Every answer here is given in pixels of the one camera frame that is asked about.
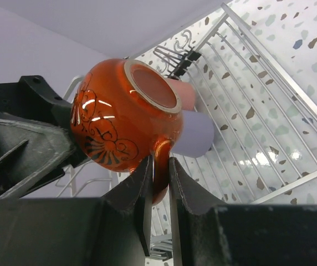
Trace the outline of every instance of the terrazzo wall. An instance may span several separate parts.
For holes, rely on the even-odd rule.
[[[317,1],[235,0],[228,6],[251,26],[251,32],[317,104]],[[192,33],[192,46],[219,20],[222,14],[223,11],[219,9],[187,28]],[[191,77],[183,77],[185,81],[192,82],[193,79],[196,87],[202,89],[205,107],[202,102],[198,102],[197,108],[203,112],[206,112],[205,108],[207,108],[218,125],[219,137],[214,143],[221,161],[213,155],[209,157],[210,155],[207,154],[208,163],[216,173],[217,182],[213,184],[213,181],[209,180],[208,176],[211,176],[211,173],[200,159],[197,161],[201,168],[200,171],[195,167],[196,161],[194,160],[186,160],[184,167],[198,183],[217,197],[228,203],[248,203],[253,201],[253,197],[248,192],[249,189],[258,198],[284,186],[284,184],[274,181],[278,180],[277,176],[271,177],[272,174],[274,175],[274,170],[285,180],[286,184],[317,170],[317,134],[314,132],[317,125],[312,117],[305,118],[289,99],[279,95],[279,88],[273,78],[258,66],[255,56],[244,47],[238,38],[229,35],[228,30],[228,28],[222,28],[219,32],[239,51],[250,69],[242,60],[236,59],[225,43],[216,40],[213,42],[213,46],[219,56],[230,66],[230,70],[226,71],[219,65],[219,59],[214,53],[203,48],[202,51],[209,57],[211,63],[207,64],[201,59],[197,66],[202,73],[199,71],[195,73],[194,67],[192,67]],[[171,49],[178,48],[185,42],[188,35],[187,32],[183,35],[177,34],[161,45]],[[165,64],[152,53],[152,50],[138,59],[167,73]],[[212,67],[216,69],[220,82],[215,80]],[[284,112],[275,105],[273,96],[268,94],[265,86],[251,81],[249,74],[244,74],[250,73],[251,69],[258,74],[258,78],[272,92]],[[241,84],[242,90],[246,91],[242,97],[237,96],[238,90],[234,81],[231,81],[231,76],[235,76]],[[222,90],[222,85],[225,86],[226,91]],[[295,125],[294,127],[290,127],[290,121]],[[266,125],[275,138],[269,136],[269,132],[265,129]],[[246,130],[246,126],[251,129],[250,132]],[[236,137],[241,140],[241,143],[236,141]],[[234,154],[234,158],[228,156],[227,146]],[[261,152],[261,146],[266,150],[265,153]],[[308,151],[311,151],[315,158],[309,155]],[[299,173],[295,173],[293,165],[299,170]],[[242,170],[244,178],[239,178],[241,173],[238,168]],[[223,170],[233,178],[224,175]],[[268,202],[317,204],[317,178]],[[156,222],[153,225],[153,231],[160,231],[161,227],[163,231],[166,230],[165,233],[170,233],[170,229],[165,229],[170,221],[168,201],[156,206],[156,209],[153,210],[154,213],[157,214],[157,217],[154,219]],[[166,262],[161,265],[173,265],[170,263]]]

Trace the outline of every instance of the dish rack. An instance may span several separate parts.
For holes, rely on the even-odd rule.
[[[297,195],[317,182],[317,105],[243,19],[226,4],[222,11],[200,40],[192,40],[185,29],[183,41],[172,48],[159,45],[148,52],[159,58],[156,66],[150,63],[162,75],[193,85],[195,110],[209,115],[216,129],[205,156],[172,155],[227,203],[312,203],[298,202]],[[65,99],[80,81],[80,76],[74,79]],[[61,193],[70,187],[76,196],[84,186],[103,181],[93,179],[76,189],[73,181],[82,168],[68,169],[71,177]],[[112,186],[127,177],[110,176]],[[166,196],[152,211],[153,259],[168,259],[172,252],[169,204]]]

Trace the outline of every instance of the mug rim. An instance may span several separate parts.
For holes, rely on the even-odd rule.
[[[150,71],[154,72],[157,76],[159,76],[165,82],[165,84],[171,89],[171,91],[173,92],[173,94],[176,98],[176,105],[174,107],[168,108],[168,107],[165,107],[165,106],[162,106],[162,105],[156,103],[140,89],[140,87],[138,86],[138,84],[135,81],[135,79],[132,75],[132,72],[131,72],[131,67],[133,65],[136,65],[136,64],[148,68]],[[142,61],[139,61],[136,59],[127,59],[126,62],[124,63],[124,72],[125,72],[126,77],[129,80],[131,86],[140,94],[141,97],[143,97],[153,107],[160,109],[161,111],[170,113],[170,114],[177,114],[182,110],[182,102],[181,102],[181,98],[179,97],[178,93],[175,92],[173,87],[154,68],[150,67],[149,65],[147,65],[146,63],[144,63]]]

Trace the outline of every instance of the black plastic part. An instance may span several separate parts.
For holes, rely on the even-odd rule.
[[[170,175],[175,266],[317,266],[317,206],[224,204],[175,158]]]
[[[41,76],[0,84],[0,197],[24,196],[64,176],[63,167],[89,161],[72,136],[70,113]]]
[[[171,79],[178,79],[180,76],[183,76],[187,68],[192,64],[192,62],[197,61],[201,57],[201,54],[190,50],[188,53],[184,54],[181,58],[180,63],[174,68],[172,72],[168,75]]]
[[[151,157],[102,198],[0,200],[0,266],[144,265],[151,200]]]

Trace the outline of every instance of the orange cup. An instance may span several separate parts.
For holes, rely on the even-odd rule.
[[[168,159],[183,127],[181,106],[172,86],[148,65],[109,59],[79,86],[71,129],[82,150],[112,171],[132,171],[153,154],[156,204],[167,191]]]

